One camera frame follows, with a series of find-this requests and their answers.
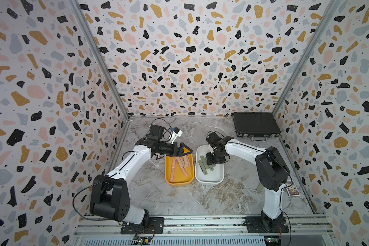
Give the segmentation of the aluminium mounting rail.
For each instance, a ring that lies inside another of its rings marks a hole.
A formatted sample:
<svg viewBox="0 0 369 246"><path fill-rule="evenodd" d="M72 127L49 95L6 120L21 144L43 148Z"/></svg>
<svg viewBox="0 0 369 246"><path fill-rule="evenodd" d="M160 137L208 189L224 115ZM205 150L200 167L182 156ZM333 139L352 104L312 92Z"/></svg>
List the aluminium mounting rail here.
<svg viewBox="0 0 369 246"><path fill-rule="evenodd" d="M248 233L252 215L165 215L162 234L122 235L115 221L82 220L74 246L130 246L134 236L151 237L149 246L337 246L325 216L289 215L289 233Z"/></svg>

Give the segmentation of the white storage box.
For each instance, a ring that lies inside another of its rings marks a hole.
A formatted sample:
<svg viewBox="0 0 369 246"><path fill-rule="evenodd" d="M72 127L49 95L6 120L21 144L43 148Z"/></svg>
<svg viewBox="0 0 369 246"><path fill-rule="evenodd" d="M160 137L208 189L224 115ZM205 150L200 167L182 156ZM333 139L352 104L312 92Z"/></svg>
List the white storage box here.
<svg viewBox="0 0 369 246"><path fill-rule="evenodd" d="M198 164L198 161L201 160L201 156L205 156L206 158L206 154L208 152L210 152L210 150L207 145L198 147L195 161L195 178L201 184L215 186L220 184L224 179L224 167L223 164L217 164L213 166L213 171L211 171L209 168L209 170L207 170L208 174L204 175Z"/></svg>

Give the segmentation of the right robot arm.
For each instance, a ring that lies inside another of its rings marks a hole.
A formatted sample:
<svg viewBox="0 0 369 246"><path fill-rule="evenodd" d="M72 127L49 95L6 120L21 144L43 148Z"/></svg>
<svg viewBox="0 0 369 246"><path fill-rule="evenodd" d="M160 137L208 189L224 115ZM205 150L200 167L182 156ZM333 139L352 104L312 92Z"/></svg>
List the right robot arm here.
<svg viewBox="0 0 369 246"><path fill-rule="evenodd" d="M258 224L266 232L284 229L285 219L281 209L282 190L290 170L275 147L259 148L244 144L233 137L221 138L215 132L206 137L210 151L206 154L209 165L224 164L231 156L244 159L256 166L260 183L264 187L264 206Z"/></svg>

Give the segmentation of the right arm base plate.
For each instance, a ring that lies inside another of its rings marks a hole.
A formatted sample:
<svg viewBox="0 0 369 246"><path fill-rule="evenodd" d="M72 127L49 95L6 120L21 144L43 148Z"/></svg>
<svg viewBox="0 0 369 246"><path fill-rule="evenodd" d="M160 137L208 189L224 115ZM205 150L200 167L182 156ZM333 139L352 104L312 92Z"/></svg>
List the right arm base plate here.
<svg viewBox="0 0 369 246"><path fill-rule="evenodd" d="M289 224L283 216L270 219L262 216L245 217L244 226L248 233L289 233Z"/></svg>

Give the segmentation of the long pink fruit knife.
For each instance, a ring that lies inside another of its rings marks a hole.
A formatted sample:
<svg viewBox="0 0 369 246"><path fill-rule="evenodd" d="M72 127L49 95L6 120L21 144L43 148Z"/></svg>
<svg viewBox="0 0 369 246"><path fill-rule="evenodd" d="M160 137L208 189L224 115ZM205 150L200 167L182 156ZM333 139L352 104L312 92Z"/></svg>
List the long pink fruit knife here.
<svg viewBox="0 0 369 246"><path fill-rule="evenodd" d="M174 180L175 165L176 165L176 160L175 160L175 158L173 157L173 158L172 158L172 163L171 163L170 183L172 183L172 182L173 182L173 180Z"/></svg>

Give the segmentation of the yellow storage box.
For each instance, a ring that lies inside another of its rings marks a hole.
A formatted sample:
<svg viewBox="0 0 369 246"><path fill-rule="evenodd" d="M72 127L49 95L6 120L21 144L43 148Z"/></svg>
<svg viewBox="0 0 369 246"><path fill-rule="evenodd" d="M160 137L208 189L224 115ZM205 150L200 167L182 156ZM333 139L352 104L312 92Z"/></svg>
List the yellow storage box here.
<svg viewBox="0 0 369 246"><path fill-rule="evenodd" d="M195 170L194 170L194 161L193 161L193 155L188 155L190 166L186 168L186 172L188 176L185 176L178 163L176 162L175 165L175 174L174 174L174 180L172 183L170 183L170 173L171 173L171 163L172 163L172 157L165 157L165 179L166 182L174 187L180 187L180 186L186 186L189 185L194 177L195 177Z"/></svg>

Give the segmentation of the pink folding knife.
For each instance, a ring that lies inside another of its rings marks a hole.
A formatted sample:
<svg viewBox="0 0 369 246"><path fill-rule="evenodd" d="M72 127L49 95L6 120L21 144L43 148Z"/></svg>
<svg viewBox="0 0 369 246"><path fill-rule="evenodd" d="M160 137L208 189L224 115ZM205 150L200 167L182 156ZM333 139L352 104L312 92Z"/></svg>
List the pink folding knife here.
<svg viewBox="0 0 369 246"><path fill-rule="evenodd" d="M179 166L180 166L181 168L185 168L185 167L186 167L186 166L185 166L185 164L184 164L184 160L183 160L181 157L178 157L178 158L177 158L177 161L178 161Z"/></svg>

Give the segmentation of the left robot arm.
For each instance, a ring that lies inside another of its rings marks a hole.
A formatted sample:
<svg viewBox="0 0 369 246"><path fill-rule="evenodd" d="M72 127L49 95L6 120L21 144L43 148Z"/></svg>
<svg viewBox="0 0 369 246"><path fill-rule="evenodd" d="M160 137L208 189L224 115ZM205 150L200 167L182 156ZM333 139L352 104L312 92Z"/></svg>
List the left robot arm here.
<svg viewBox="0 0 369 246"><path fill-rule="evenodd" d="M176 142L182 135L179 128L169 130L169 138L164 139L166 131L166 128L152 124L148 133L135 143L130 154L116 168L94 179L90 198L91 215L144 227L149 224L149 212L131 204L128 183L155 155L182 157L192 153L187 145Z"/></svg>

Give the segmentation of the pink folding knife angled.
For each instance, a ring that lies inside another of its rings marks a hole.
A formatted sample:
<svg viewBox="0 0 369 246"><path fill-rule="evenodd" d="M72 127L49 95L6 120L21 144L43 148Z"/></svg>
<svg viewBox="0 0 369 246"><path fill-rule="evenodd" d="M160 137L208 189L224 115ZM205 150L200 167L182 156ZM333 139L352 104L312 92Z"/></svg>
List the pink folding knife angled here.
<svg viewBox="0 0 369 246"><path fill-rule="evenodd" d="M188 156L184 156L183 157L183 160L185 162L185 164L184 164L185 168L189 167L190 166L189 157Z"/></svg>

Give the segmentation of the colourful card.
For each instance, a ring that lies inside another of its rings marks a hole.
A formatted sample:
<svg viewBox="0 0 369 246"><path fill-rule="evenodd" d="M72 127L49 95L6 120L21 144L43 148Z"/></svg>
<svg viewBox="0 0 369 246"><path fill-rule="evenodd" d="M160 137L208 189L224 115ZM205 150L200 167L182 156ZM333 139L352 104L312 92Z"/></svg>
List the colourful card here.
<svg viewBox="0 0 369 246"><path fill-rule="evenodd" d="M300 196L299 190L292 181L288 181L285 186L285 190L289 197Z"/></svg>

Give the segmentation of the black carrying case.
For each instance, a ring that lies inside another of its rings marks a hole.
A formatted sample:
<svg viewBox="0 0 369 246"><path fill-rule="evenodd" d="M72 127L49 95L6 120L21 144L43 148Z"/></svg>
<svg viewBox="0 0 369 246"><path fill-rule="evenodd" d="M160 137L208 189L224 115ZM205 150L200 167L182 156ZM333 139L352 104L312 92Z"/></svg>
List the black carrying case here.
<svg viewBox="0 0 369 246"><path fill-rule="evenodd" d="M252 141L267 141L281 134L272 113L236 112L232 117L237 137L249 137Z"/></svg>

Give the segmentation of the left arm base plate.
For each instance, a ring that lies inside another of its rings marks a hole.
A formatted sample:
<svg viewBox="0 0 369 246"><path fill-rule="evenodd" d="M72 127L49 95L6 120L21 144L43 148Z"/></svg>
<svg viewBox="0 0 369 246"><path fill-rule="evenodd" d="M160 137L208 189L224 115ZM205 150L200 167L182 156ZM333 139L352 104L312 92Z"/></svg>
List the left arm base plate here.
<svg viewBox="0 0 369 246"><path fill-rule="evenodd" d="M122 235L162 234L164 230L164 217L149 217L141 224L124 222L121 228Z"/></svg>

